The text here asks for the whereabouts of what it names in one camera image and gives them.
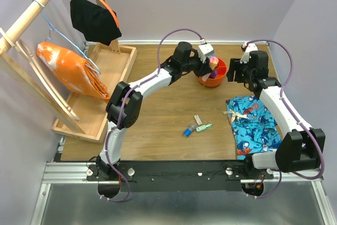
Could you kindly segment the purple cap black highlighter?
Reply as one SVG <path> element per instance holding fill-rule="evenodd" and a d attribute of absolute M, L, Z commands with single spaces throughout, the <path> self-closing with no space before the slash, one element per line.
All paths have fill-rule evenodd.
<path fill-rule="evenodd" d="M 213 71 L 213 72 L 211 73 L 211 75 L 210 75 L 210 78 L 212 78 L 212 79 L 216 78 L 217 73 L 218 73 L 217 70 Z"/>

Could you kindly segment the yellow cap pink highlighter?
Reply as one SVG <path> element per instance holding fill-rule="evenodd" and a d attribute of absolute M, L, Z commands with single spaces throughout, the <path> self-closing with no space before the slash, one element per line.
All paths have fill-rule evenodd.
<path fill-rule="evenodd" d="M 218 61 L 216 61 L 216 60 L 214 60 L 214 61 L 210 61 L 210 64 L 209 64 L 209 67 L 210 67 L 210 72 L 209 73 L 207 73 L 206 75 L 204 75 L 203 77 L 202 77 L 202 81 L 203 82 L 205 82 L 208 78 L 209 78 L 209 76 L 211 75 L 211 73 L 213 72 L 213 70 L 218 66 Z"/>

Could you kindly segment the small beige eraser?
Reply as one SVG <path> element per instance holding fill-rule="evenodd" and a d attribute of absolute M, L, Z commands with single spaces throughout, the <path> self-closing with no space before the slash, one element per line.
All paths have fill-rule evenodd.
<path fill-rule="evenodd" d="M 198 115 L 194 115 L 194 119 L 195 119 L 195 121 L 196 121 L 196 123 L 198 125 L 202 125 L 203 124 L 202 121 L 201 121 L 201 119 L 200 119 L 200 117 Z"/>

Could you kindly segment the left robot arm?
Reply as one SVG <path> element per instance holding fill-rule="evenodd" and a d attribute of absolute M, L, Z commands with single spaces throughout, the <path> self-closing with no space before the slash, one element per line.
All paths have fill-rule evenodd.
<path fill-rule="evenodd" d="M 210 74 L 210 57 L 213 54 L 214 48 L 209 43 L 203 42 L 194 49 L 188 42 L 179 42 L 173 55 L 153 73 L 132 83 L 117 84 L 106 107 L 108 125 L 104 147 L 96 158 L 97 170 L 103 179 L 122 176 L 115 165 L 121 158 L 126 130 L 138 119 L 143 101 L 152 93 L 176 82 L 185 72 L 193 72 L 197 77 Z"/>

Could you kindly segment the pink cap glue stick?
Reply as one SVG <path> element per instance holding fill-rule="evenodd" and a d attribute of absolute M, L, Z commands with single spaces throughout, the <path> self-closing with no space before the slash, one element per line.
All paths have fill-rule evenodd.
<path fill-rule="evenodd" d="M 219 62 L 219 59 L 218 59 L 217 57 L 212 56 L 212 57 L 210 58 L 210 63 L 218 63 L 218 62 Z"/>

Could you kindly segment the blue cap grey glue stick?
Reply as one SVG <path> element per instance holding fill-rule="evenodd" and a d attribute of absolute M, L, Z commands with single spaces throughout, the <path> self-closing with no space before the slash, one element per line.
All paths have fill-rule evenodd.
<path fill-rule="evenodd" d="M 193 133 L 196 129 L 196 125 L 195 124 L 190 124 L 190 126 L 183 132 L 183 135 L 188 138 L 191 133 Z"/>

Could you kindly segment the orange round organizer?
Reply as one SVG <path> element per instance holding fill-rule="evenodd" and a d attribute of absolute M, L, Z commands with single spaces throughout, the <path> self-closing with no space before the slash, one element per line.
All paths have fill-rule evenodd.
<path fill-rule="evenodd" d="M 226 73 L 227 73 L 227 66 L 226 66 L 226 63 L 221 58 L 218 58 L 218 59 L 219 59 L 218 66 L 213 70 L 213 71 L 215 70 L 218 71 L 216 78 L 212 79 L 209 76 L 209 78 L 205 82 L 202 81 L 202 77 L 198 78 L 199 83 L 201 83 L 203 86 L 217 87 L 223 82 L 226 76 Z"/>

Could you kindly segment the green highlighter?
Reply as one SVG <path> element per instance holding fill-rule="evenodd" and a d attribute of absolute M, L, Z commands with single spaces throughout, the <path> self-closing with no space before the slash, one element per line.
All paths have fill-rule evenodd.
<path fill-rule="evenodd" d="M 203 131 L 211 128 L 212 126 L 213 126 L 212 123 L 203 124 L 203 125 L 198 126 L 195 130 L 196 130 L 197 133 L 200 133 L 200 132 L 203 132 Z"/>

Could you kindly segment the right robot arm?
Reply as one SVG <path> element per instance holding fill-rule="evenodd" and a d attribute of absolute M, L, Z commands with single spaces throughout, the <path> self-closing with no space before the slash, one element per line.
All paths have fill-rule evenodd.
<path fill-rule="evenodd" d="M 273 152 L 248 154 L 242 165 L 247 178 L 255 178 L 261 170 L 292 172 L 318 169 L 321 177 L 325 168 L 323 148 L 325 134 L 314 129 L 294 109 L 283 92 L 281 83 L 269 76 L 269 56 L 265 51 L 253 50 L 242 58 L 232 58 L 227 71 L 230 82 L 244 86 L 267 107 L 278 124 L 283 140 Z"/>

